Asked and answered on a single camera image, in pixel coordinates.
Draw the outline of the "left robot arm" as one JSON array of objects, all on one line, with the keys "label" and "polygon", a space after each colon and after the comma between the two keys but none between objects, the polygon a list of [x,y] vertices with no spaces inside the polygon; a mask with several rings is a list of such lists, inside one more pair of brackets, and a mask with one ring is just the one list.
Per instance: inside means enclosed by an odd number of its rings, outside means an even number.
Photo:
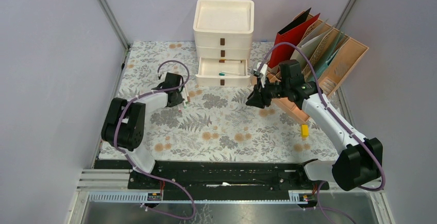
[{"label": "left robot arm", "polygon": [[131,105],[123,98],[112,99],[101,137],[127,157],[133,169],[139,173],[140,182],[147,188],[159,184],[160,175],[154,171],[155,159],[145,148],[144,129],[146,117],[161,108],[177,106],[185,101],[182,96],[183,77],[165,73],[164,81],[152,89],[152,94],[134,99]]}]

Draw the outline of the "brown capped white marker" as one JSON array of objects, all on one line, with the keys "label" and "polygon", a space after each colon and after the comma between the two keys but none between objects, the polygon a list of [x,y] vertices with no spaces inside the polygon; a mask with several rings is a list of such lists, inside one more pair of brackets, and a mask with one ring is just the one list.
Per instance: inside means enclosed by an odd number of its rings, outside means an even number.
[{"label": "brown capped white marker", "polygon": [[225,60],[225,59],[221,59],[221,60],[219,60],[219,63],[237,63],[237,64],[240,64],[240,63],[243,63],[243,61],[242,60]]}]

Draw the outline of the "white three-drawer organizer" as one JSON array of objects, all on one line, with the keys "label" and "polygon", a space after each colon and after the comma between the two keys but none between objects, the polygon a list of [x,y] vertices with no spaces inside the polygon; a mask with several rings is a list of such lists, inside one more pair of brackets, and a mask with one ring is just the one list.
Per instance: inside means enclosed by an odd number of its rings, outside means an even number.
[{"label": "white three-drawer organizer", "polygon": [[[199,60],[198,85],[237,88],[249,85],[247,68],[253,42],[254,7],[251,0],[197,1],[193,31]],[[221,59],[243,63],[219,63]],[[221,71],[246,76],[220,76]]]}]

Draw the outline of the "beige folder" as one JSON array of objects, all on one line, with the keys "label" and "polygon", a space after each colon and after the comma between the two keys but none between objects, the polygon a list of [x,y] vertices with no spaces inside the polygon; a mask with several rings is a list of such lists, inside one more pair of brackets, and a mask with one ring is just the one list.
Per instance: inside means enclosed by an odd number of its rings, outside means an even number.
[{"label": "beige folder", "polygon": [[297,48],[310,59],[318,45],[321,43],[325,35],[330,32],[333,27],[324,22],[313,23],[305,32],[304,37],[298,43]]}]

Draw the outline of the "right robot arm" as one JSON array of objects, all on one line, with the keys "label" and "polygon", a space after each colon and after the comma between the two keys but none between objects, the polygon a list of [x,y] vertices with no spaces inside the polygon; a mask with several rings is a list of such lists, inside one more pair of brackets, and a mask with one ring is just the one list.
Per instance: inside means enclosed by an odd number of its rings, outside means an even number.
[{"label": "right robot arm", "polygon": [[280,79],[271,82],[266,63],[254,64],[251,74],[256,84],[246,105],[263,109],[270,106],[272,99],[286,98],[320,126],[339,155],[335,161],[305,162],[303,170],[295,176],[296,184],[308,189],[316,181],[336,182],[341,189],[350,191],[357,187],[365,189],[364,184],[380,179],[375,190],[382,189],[385,185],[382,143],[377,138],[368,139],[342,117],[314,81],[305,81],[296,60],[284,61],[279,66]]}]

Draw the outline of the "teal folder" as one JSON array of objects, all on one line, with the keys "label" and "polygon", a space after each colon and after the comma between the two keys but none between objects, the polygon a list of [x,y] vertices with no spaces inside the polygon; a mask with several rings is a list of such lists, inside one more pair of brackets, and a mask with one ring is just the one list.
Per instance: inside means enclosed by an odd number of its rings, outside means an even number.
[{"label": "teal folder", "polygon": [[342,45],[345,40],[345,33],[340,32],[334,39],[334,41],[329,45],[327,50],[323,53],[322,57],[319,59],[315,66],[315,72],[317,78],[323,74],[323,72],[327,69],[327,67],[331,64],[334,56],[338,52],[338,49]]}]

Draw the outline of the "green capped marker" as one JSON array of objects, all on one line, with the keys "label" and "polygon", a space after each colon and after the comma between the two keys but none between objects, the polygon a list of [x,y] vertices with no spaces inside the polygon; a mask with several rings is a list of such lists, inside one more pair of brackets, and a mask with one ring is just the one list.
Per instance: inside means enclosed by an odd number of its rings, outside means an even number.
[{"label": "green capped marker", "polygon": [[186,109],[188,107],[188,104],[190,103],[190,97],[187,91],[184,91],[184,108]]}]

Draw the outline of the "red folder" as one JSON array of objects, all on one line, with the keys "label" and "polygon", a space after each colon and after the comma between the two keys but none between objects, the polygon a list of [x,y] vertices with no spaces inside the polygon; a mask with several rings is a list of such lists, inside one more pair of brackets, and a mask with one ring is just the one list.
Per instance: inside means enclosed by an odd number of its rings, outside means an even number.
[{"label": "red folder", "polygon": [[[315,16],[310,15],[311,8],[302,12],[298,15],[291,23],[287,24],[283,29],[281,29],[275,39],[275,44],[282,42],[288,42],[295,46],[302,40],[307,29],[315,23],[320,13]],[[271,53],[270,61],[268,62],[268,67],[272,70],[276,69],[280,62],[289,60],[294,52],[295,48],[288,45],[280,45],[274,49]]]}]

